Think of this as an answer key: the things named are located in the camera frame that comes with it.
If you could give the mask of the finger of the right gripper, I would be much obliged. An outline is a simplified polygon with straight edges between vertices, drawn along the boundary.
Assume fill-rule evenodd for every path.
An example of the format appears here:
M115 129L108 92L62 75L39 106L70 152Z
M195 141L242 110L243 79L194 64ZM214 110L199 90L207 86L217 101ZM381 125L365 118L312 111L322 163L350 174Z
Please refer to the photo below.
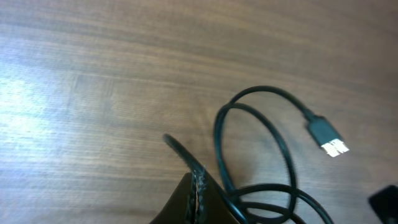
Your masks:
M397 224L397 186L388 185L372 194L368 202L383 224Z

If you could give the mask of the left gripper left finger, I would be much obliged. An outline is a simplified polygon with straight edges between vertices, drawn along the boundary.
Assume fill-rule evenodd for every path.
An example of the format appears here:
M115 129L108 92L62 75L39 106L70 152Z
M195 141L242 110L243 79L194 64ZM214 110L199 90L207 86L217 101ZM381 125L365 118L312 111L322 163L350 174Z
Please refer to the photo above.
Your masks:
M196 180L186 173L173 194L150 224L194 224L197 202Z

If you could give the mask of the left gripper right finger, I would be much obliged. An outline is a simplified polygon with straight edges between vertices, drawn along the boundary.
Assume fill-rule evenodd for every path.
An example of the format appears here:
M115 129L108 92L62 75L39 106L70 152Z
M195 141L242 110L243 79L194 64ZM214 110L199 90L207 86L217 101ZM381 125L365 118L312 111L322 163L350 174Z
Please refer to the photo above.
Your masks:
M193 171L194 224L237 224L238 221L228 210L216 186L212 184L204 172Z

